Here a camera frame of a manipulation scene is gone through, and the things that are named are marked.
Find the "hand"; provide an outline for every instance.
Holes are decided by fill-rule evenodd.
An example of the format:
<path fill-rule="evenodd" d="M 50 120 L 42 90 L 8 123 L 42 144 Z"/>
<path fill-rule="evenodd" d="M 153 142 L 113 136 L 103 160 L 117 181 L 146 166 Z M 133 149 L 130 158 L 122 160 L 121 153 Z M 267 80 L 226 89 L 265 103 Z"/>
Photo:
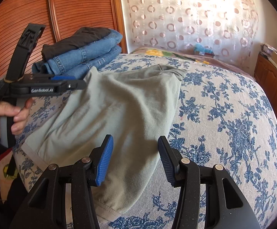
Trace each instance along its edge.
<path fill-rule="evenodd" d="M 12 106 L 8 102 L 0 102 L 0 116 L 14 117 L 14 124 L 11 127 L 13 135 L 18 135 L 23 132 L 32 104 L 33 99 L 30 98 L 26 101 L 24 108 L 21 110 L 20 107 Z"/>

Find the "floral bedspread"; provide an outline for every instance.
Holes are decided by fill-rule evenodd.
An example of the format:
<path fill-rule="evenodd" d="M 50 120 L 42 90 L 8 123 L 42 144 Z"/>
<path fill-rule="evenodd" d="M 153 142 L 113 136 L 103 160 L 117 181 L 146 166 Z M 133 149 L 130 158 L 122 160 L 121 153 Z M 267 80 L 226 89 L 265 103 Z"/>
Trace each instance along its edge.
<path fill-rule="evenodd" d="M 182 59 L 120 54 L 103 72 L 122 72 L 168 64 L 188 71 L 178 109 L 167 138 L 171 147 L 195 163 L 221 163 L 250 203 L 262 228 L 277 215 L 277 120 L 261 87 L 249 78 L 211 65 Z M 42 171 L 25 155 L 25 138 L 62 109 L 70 92 L 36 98 L 25 130 L 13 152 L 21 178 L 29 190 Z M 179 188 L 167 182 L 161 161 L 136 204 L 101 229 L 170 228 Z M 205 186 L 201 185 L 199 228 L 205 221 Z M 72 228 L 67 200 L 67 226 Z"/>

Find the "stack of folded clothes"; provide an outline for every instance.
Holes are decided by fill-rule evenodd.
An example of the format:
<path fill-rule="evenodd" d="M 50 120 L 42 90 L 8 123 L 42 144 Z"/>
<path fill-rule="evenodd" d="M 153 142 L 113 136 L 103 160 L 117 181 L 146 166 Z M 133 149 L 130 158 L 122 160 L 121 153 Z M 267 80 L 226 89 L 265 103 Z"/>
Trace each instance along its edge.
<path fill-rule="evenodd" d="M 121 53 L 117 44 L 122 38 L 113 29 L 82 27 L 73 36 L 44 45 L 43 60 L 32 65 L 32 73 L 83 79 L 93 66 L 101 69 Z"/>

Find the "wooden wardrobe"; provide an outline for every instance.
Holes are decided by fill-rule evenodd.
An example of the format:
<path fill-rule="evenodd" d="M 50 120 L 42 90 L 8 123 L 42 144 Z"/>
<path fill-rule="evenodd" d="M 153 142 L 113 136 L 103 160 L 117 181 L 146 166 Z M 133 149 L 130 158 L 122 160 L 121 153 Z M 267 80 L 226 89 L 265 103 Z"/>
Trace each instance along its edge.
<path fill-rule="evenodd" d="M 42 59 L 43 44 L 53 44 L 71 36 L 80 27 L 107 27 L 119 31 L 126 53 L 120 0 L 3 0 L 0 3 L 0 76 L 6 73 L 15 46 L 28 23 L 46 25 L 27 64 Z"/>

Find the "circle pattern curtain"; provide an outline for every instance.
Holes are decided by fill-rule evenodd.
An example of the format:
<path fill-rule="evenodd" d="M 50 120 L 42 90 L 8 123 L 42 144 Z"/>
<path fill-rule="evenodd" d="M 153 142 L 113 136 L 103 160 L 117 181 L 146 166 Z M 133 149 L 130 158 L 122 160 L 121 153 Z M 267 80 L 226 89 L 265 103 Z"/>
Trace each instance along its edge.
<path fill-rule="evenodd" d="M 192 54 L 197 43 L 248 71 L 258 30 L 253 0 L 127 0 L 137 47 Z"/>

